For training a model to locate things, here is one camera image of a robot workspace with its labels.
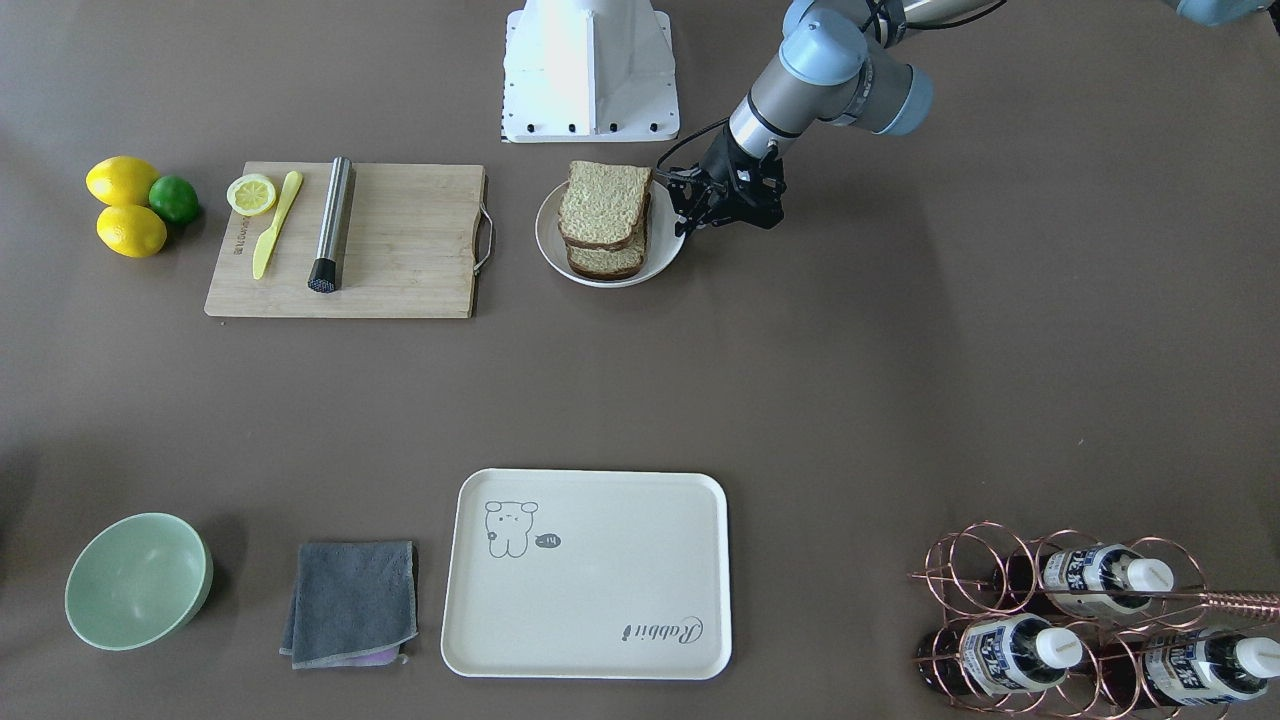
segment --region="wooden cutting board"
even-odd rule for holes
[[[253,246],[274,210],[232,213],[209,283],[205,313],[236,318],[470,318],[475,300],[476,229],[483,165],[355,163],[355,192],[342,286],[307,287],[329,191],[329,163],[244,164],[276,187],[289,170],[302,188],[262,279]]]

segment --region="bottle cap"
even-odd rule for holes
[[[1169,592],[1174,589],[1174,570],[1164,560],[1139,557],[1129,562],[1129,587],[1138,592]]]
[[[1084,647],[1080,638],[1066,628],[1046,628],[1036,634],[1036,655],[1041,662],[1057,670],[1066,670],[1080,662]]]
[[[1254,678],[1280,676],[1280,643],[1271,638],[1244,638],[1235,643],[1235,659]]]

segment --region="bottle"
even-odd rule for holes
[[[954,697],[1047,691],[1083,655],[1075,633],[1029,612],[979,620],[963,632],[942,630],[937,642],[929,634],[915,652],[918,659],[941,657],[919,662],[920,676],[931,689]]]
[[[1119,644],[1102,648],[1102,674],[1112,700],[1134,710],[1222,705],[1253,700],[1280,676],[1280,643],[1248,638],[1224,628],[1153,638],[1146,646],[1125,643],[1137,667]],[[1139,688],[1139,678],[1144,689]],[[1138,693],[1134,702],[1133,693]]]
[[[1097,544],[1078,550],[1062,550],[1041,557],[1043,593],[1032,594],[1025,610],[1046,616],[1071,615],[1087,619],[1123,620],[1146,610],[1149,597],[1107,594],[1107,592],[1169,592],[1174,589],[1174,571],[1162,560],[1143,557],[1123,544]],[[1001,584],[1001,570],[992,582]],[[1018,555],[1009,559],[1009,589],[1015,597],[1025,596],[1036,587],[1029,557]],[[1071,594],[1055,591],[1087,591]],[[1012,598],[1006,598],[1012,605]]]

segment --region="lime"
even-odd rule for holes
[[[275,205],[275,184],[264,174],[250,173],[227,188],[227,202],[246,218],[261,215]]]
[[[120,255],[146,258],[164,247],[169,231],[150,208],[113,205],[97,217],[97,237]]]
[[[151,186],[147,193],[151,209],[165,222],[184,225],[200,215],[196,188],[178,176],[165,176]]]
[[[151,183],[159,177],[151,163],[118,155],[93,165],[84,176],[84,184],[93,197],[108,205],[146,205]]]

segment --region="white plate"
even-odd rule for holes
[[[732,650],[724,492],[489,469],[458,493],[440,655],[471,678],[705,680]]]
[[[644,264],[640,272],[622,281],[593,281],[584,278],[568,266],[568,256],[564,252],[564,236],[559,233],[559,204],[564,197],[564,188],[568,182],[562,182],[543,200],[543,206],[538,209],[538,223],[534,232],[538,234],[538,249],[543,251],[543,258],[550,263],[552,268],[566,278],[589,284],[591,287],[628,287],[643,283],[667,269],[667,265],[680,254],[685,245],[684,236],[676,236],[676,209],[671,205],[671,195],[660,183],[652,183],[649,187],[649,218],[648,218],[648,250],[645,250]]]

